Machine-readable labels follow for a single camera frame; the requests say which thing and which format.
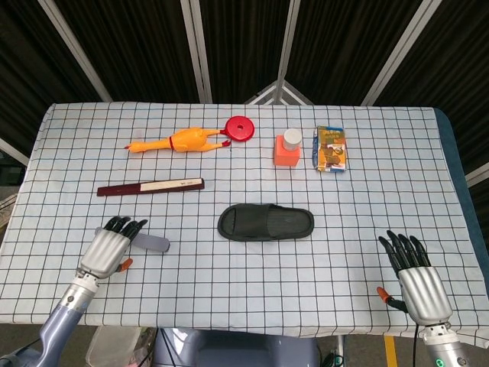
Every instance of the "white bottle cap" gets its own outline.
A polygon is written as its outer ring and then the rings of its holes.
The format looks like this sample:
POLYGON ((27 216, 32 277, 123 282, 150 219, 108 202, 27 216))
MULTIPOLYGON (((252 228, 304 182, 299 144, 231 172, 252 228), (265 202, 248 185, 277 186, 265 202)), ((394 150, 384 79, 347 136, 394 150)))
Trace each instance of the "white bottle cap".
POLYGON ((303 135, 296 128, 289 128, 283 133, 283 147, 288 151, 295 151, 302 140, 303 135))

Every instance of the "red circular object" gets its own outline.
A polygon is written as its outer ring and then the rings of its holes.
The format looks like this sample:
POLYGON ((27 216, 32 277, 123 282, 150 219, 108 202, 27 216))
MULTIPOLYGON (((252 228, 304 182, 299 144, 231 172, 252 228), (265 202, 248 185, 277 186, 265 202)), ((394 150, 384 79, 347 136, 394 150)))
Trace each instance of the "red circular object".
POLYGON ((226 134, 232 140, 247 141, 253 137, 254 125, 248 117, 234 116, 226 122, 222 133, 226 134))

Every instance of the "floor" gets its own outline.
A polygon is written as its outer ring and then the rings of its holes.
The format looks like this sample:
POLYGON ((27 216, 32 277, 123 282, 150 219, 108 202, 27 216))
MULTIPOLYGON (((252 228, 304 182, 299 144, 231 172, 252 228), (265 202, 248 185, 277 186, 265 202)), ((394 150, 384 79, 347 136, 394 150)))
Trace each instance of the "floor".
MULTIPOLYGON (((38 325, 0 325, 0 356, 36 340, 39 333, 38 325)), ((64 349, 60 366, 83 367, 85 354, 96 328, 78 326, 64 349)), ((397 366, 413 365, 413 341, 407 338, 395 338, 397 366)), ((335 337, 319 338, 318 344, 326 354, 336 344, 335 337)), ((489 350, 474 346, 467 347, 471 366, 487 365, 489 350)), ((387 367, 382 336, 351 335, 345 341, 345 361, 347 366, 387 367)), ((430 367, 428 355, 423 343, 418 344, 416 365, 430 367)))

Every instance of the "orange bottle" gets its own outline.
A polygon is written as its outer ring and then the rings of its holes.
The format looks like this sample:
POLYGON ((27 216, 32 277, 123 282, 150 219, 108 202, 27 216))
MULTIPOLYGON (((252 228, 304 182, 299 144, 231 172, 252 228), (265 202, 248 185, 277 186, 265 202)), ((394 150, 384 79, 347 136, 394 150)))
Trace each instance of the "orange bottle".
POLYGON ((303 135, 296 128, 289 128, 275 140, 274 163, 276 166, 294 167, 300 158, 300 143, 303 135))

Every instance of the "white checkered tablecloth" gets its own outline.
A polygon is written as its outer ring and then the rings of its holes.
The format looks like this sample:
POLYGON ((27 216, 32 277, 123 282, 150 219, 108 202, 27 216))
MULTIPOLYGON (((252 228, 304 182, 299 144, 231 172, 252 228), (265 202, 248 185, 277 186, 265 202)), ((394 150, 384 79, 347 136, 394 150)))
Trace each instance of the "white checkered tablecloth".
MULTIPOLYGON (((218 135, 218 140, 225 140, 218 135)), ((386 308, 383 286, 400 286, 377 242, 387 229, 426 244, 455 310, 454 330, 487 346, 489 300, 469 240, 432 109, 337 106, 54 105, 46 113, 0 257, 0 321, 43 323, 72 281, 94 230, 112 216, 148 218, 143 232, 167 237, 168 253, 130 248, 134 264, 103 281, 82 323, 186 326, 291 336, 413 335, 386 308), (246 143, 206 153, 129 154, 190 126, 224 128, 233 115, 256 126, 246 143), (346 129, 348 170, 319 173, 317 125, 346 129), (300 128, 297 167, 275 167, 274 137, 300 128), (97 197, 98 187, 202 177, 185 193, 97 197), (230 242, 216 230, 235 203, 310 210, 310 237, 230 242)))

